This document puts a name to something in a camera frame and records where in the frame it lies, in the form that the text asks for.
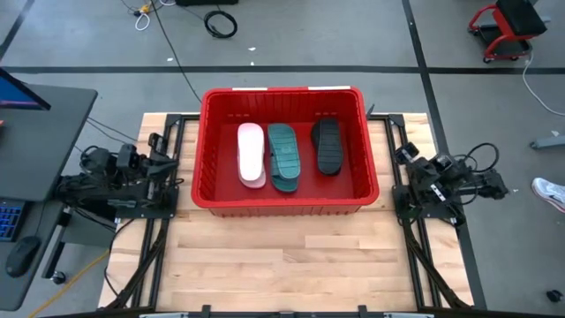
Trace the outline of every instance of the teal slipper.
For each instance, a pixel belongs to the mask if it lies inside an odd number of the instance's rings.
[[[273,182],[273,186],[279,191],[292,193],[297,191],[298,189],[298,178],[293,179],[285,179],[281,178],[279,174],[279,169],[276,164],[276,159],[273,154],[271,154],[271,181]]]
[[[268,141],[271,148],[271,177],[273,185],[283,192],[296,191],[300,175],[297,137],[286,124],[268,126]]]

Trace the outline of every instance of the white label on bin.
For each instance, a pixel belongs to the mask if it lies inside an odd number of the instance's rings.
[[[308,87],[310,90],[339,90],[339,89],[351,89],[351,86],[342,87]]]
[[[233,87],[231,90],[267,90],[266,87]]]

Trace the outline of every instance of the blue keyboard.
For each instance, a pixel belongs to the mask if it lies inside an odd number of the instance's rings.
[[[0,242],[12,242],[24,224],[26,202],[0,199]]]

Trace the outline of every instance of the slipper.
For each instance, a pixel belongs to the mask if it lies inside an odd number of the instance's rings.
[[[286,124],[269,125],[268,141],[271,148],[273,185],[283,192],[296,191],[300,175],[300,157],[294,130]]]
[[[265,136],[257,124],[245,123],[237,128],[237,173],[241,182],[251,188],[265,185]]]
[[[339,174],[343,164],[343,148],[337,120],[319,120],[312,127],[310,136],[316,149],[318,170],[327,176]]]
[[[298,178],[285,179],[281,178],[275,156],[271,154],[271,181],[273,186],[279,191],[292,193],[298,189]]]
[[[239,165],[239,155],[237,156],[237,165]],[[241,181],[241,183],[244,184],[244,186],[247,186],[252,189],[259,189],[263,187],[267,182],[267,175],[265,174],[264,167],[261,168],[261,174],[259,175],[259,178],[257,180],[253,180],[253,181],[244,180],[239,170],[237,170],[237,174],[239,176],[239,181]]]

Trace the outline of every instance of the wooden tabletop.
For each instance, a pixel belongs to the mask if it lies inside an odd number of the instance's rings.
[[[140,153],[148,153],[148,136],[162,133],[165,118],[165,113],[145,114]],[[427,115],[404,118],[408,138],[420,154],[435,155]],[[369,122],[369,133],[380,185],[380,197],[372,205],[350,216],[219,218],[191,200],[198,122],[188,123],[179,168],[185,182],[169,227],[157,310],[200,311],[202,305],[246,312],[357,311],[358,305],[370,311],[415,310],[406,245],[390,191],[394,179],[383,123]],[[116,239],[108,275],[118,290],[138,267],[145,223],[135,220]],[[436,268],[471,304],[455,229],[439,220],[426,224]],[[148,273],[142,304],[147,303],[153,269]],[[420,267],[426,304],[431,305],[424,273]],[[100,306],[114,297],[104,284]]]

